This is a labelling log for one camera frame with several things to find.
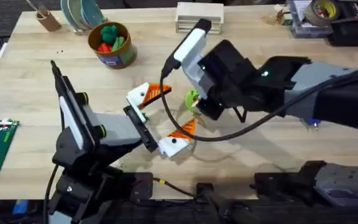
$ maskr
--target wooden table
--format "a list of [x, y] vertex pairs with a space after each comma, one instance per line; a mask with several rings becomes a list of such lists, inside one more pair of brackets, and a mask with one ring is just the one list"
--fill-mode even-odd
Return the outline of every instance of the wooden table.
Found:
[[[225, 7], [223, 35], [209, 35], [206, 50], [229, 39], [256, 66], [273, 55], [309, 56], [342, 66], [358, 67], [358, 48], [334, 48], [322, 39], [292, 39], [287, 27], [270, 26], [260, 19], [272, 6]], [[112, 21], [127, 26], [137, 47], [136, 61], [123, 70], [106, 68], [86, 43], [86, 36], [71, 32], [61, 12], [53, 12], [63, 28], [48, 33], [23, 12], [0, 61], [0, 119], [18, 119], [18, 129], [0, 171], [0, 199], [43, 198], [53, 164], [55, 141], [60, 133], [60, 113], [50, 60], [56, 61], [77, 91], [86, 91], [94, 111], [123, 114], [126, 93], [143, 82], [158, 82], [167, 56], [184, 34], [176, 34], [175, 9], [119, 9], [103, 11]], [[183, 108], [191, 88], [181, 70], [166, 84], [167, 96], [179, 122], [192, 117]], [[156, 132], [173, 131], [161, 101], [145, 109]], [[247, 124], [265, 113], [249, 114]], [[196, 134], [220, 136], [244, 127], [231, 113], [219, 121], [204, 119]], [[255, 131], [230, 141], [197, 142], [172, 160], [139, 147], [114, 165], [127, 171], [150, 171], [187, 190], [197, 182], [212, 182], [223, 195], [254, 197], [248, 188], [255, 172], [298, 170], [307, 160], [323, 159], [358, 166], [358, 130], [324, 122], [319, 131], [307, 131], [298, 118], [274, 118]], [[154, 198], [184, 196], [155, 184]]]

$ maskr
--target green toy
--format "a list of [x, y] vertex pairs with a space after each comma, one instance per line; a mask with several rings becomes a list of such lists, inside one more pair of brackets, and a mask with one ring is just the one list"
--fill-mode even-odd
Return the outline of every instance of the green toy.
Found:
[[125, 38], [123, 37], [117, 37], [116, 41], [114, 42], [114, 45], [111, 48], [111, 51], [115, 51], [118, 48], [120, 48], [125, 42]]
[[190, 91], [187, 92], [186, 94], [186, 98], [185, 98], [185, 105], [186, 105], [186, 108], [188, 110], [190, 110], [191, 112], [196, 112], [194, 110], [194, 106], [193, 104], [198, 101], [198, 97], [200, 95], [198, 94], [197, 90], [195, 89], [192, 89]]
[[101, 30], [102, 41], [109, 45], [114, 45], [115, 40], [117, 39], [117, 27], [116, 26], [105, 26]]

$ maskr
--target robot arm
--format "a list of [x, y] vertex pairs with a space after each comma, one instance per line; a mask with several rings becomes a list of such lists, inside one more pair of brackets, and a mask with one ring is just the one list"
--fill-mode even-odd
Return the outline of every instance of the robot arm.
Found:
[[[241, 121], [247, 111], [271, 113], [306, 90], [336, 77], [358, 77], [358, 69], [344, 68], [306, 57], [276, 56], [256, 69], [228, 40], [204, 57], [210, 21], [200, 20], [165, 62], [162, 76], [182, 66], [200, 94], [197, 108], [217, 120], [224, 109], [234, 108]], [[244, 108], [241, 117], [236, 109]], [[315, 118], [358, 129], [358, 79], [316, 91], [280, 116]]]

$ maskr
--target paper cup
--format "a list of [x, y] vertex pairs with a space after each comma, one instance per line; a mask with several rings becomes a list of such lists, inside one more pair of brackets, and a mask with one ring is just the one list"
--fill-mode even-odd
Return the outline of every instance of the paper cup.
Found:
[[59, 30], [62, 25], [55, 19], [55, 17], [50, 13], [49, 10], [40, 10], [42, 15], [40, 15], [38, 12], [36, 13], [37, 20], [46, 28], [47, 31], [53, 32], [56, 30]]
[[[113, 52], [98, 52], [98, 47], [102, 43], [101, 30], [105, 26], [116, 26], [118, 36], [125, 38], [124, 44]], [[88, 36], [88, 44], [105, 65], [122, 69], [129, 66], [136, 58], [135, 47], [132, 45], [131, 35], [127, 28], [118, 22], [105, 22], [95, 27]]]

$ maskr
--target black cable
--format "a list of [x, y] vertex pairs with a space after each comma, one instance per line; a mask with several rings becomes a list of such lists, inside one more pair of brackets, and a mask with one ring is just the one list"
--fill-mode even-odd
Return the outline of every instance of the black cable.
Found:
[[243, 134], [248, 133], [249, 131], [259, 127], [261, 124], [264, 124], [266, 121], [272, 119], [274, 116], [281, 114], [287, 108], [293, 106], [295, 103], [305, 99], [306, 97], [312, 95], [313, 93], [316, 93], [318, 91], [321, 91], [321, 90], [324, 90], [324, 89], [327, 89], [330, 87], [335, 87], [335, 86], [339, 86], [339, 85], [347, 85], [349, 83], [358, 81], [358, 71], [352, 72], [347, 75], [333, 77], [329, 80], [326, 80], [322, 83], [312, 86], [310, 89], [304, 91], [303, 93], [299, 94], [298, 96], [292, 98], [290, 101], [288, 101], [281, 107], [277, 108], [275, 111], [267, 114], [263, 118], [259, 119], [258, 121], [252, 123], [251, 125], [245, 127], [244, 129], [242, 129], [240, 131], [237, 131], [235, 133], [228, 134], [225, 136], [220, 136], [220, 137], [215, 137], [215, 138], [207, 138], [207, 137], [196, 136], [196, 135], [188, 133], [177, 123], [177, 121], [175, 121], [175, 118], [172, 116], [171, 111], [169, 110], [169, 107], [167, 105], [167, 100], [165, 99], [165, 93], [163, 92], [163, 79], [166, 76], [167, 76], [167, 74], [165, 73], [165, 70], [163, 69], [163, 72], [160, 77], [160, 96], [161, 96], [162, 103], [164, 105], [165, 111], [168, 114], [169, 119], [171, 120], [173, 125], [177, 128], [177, 130], [182, 132], [185, 136], [188, 136], [194, 140], [206, 141], [206, 142], [225, 141], [225, 140], [229, 140], [232, 138], [242, 136]]
[[189, 192], [187, 192], [187, 191], [185, 191], [185, 190], [182, 190], [182, 189], [180, 189], [180, 188], [174, 186], [173, 184], [169, 183], [169, 182], [166, 181], [166, 180], [162, 180], [162, 179], [156, 178], [156, 177], [154, 177], [153, 180], [156, 181], [156, 182], [158, 182], [158, 183], [161, 183], [161, 181], [163, 181], [163, 183], [161, 183], [161, 184], [165, 184], [166, 186], [172, 188], [173, 190], [176, 190], [177, 192], [180, 192], [180, 193], [182, 193], [182, 194], [184, 194], [184, 195], [187, 195], [187, 196], [189, 196], [189, 197], [191, 197], [191, 198], [196, 198], [196, 195], [194, 195], [194, 194], [192, 194], [192, 193], [189, 193]]
[[[62, 131], [63, 131], [65, 129], [65, 117], [63, 114], [63, 110], [61, 108], [60, 108], [60, 121], [61, 121], [60, 126], [62, 127]], [[48, 201], [49, 201], [50, 189], [52, 188], [52, 183], [56, 176], [58, 167], [59, 167], [58, 165], [55, 165], [55, 167], [53, 168], [53, 171], [50, 174], [47, 189], [45, 191], [44, 207], [42, 209], [42, 211], [43, 211], [42, 216], [43, 216], [44, 224], [49, 224], [49, 222], [48, 222]]]
[[57, 172], [57, 168], [59, 166], [55, 165], [55, 167], [53, 168], [52, 174], [50, 175], [49, 181], [48, 181], [48, 185], [47, 185], [47, 190], [45, 191], [45, 198], [44, 198], [44, 207], [43, 207], [43, 212], [42, 215], [44, 216], [44, 224], [49, 224], [48, 222], [48, 201], [49, 201], [49, 194], [50, 194], [50, 189], [52, 188], [52, 183], [53, 180], [55, 178], [56, 172]]

